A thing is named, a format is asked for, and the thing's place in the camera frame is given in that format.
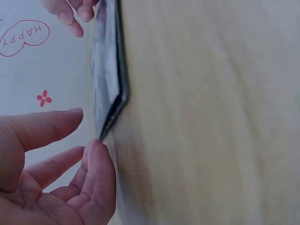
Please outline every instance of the white paper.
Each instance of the white paper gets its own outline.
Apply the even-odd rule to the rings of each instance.
[[[0,25],[0,37],[0,115],[76,107],[85,111],[82,124],[73,134],[26,153],[25,164],[86,145],[90,140],[87,39],[69,34],[38,0],[16,0]],[[49,102],[41,106],[38,95]],[[67,185],[77,168],[78,165],[73,167],[47,190]]]

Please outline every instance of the fingernail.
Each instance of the fingernail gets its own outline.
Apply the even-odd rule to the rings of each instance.
[[[64,24],[64,25],[70,25],[73,22],[73,15],[69,12],[65,12],[63,11],[60,14],[60,21]]]
[[[83,109],[79,107],[79,108],[69,109],[69,111],[83,112]]]

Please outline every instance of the human hand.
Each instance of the human hand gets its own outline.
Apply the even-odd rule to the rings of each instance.
[[[58,20],[76,37],[83,36],[83,28],[74,18],[72,8],[78,13],[84,22],[94,18],[93,6],[99,0],[41,0],[42,5],[49,13],[57,16]]]
[[[82,109],[0,117],[0,224],[106,225],[115,210],[116,180],[107,147],[92,140],[24,168],[25,152],[75,131]],[[80,161],[66,187],[43,189]]]

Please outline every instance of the wooden surface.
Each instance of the wooden surface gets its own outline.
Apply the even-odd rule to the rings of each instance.
[[[300,3],[123,0],[112,225],[300,223]]]

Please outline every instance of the wooden table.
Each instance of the wooden table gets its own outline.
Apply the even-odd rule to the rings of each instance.
[[[300,3],[123,0],[115,225],[300,223]]]

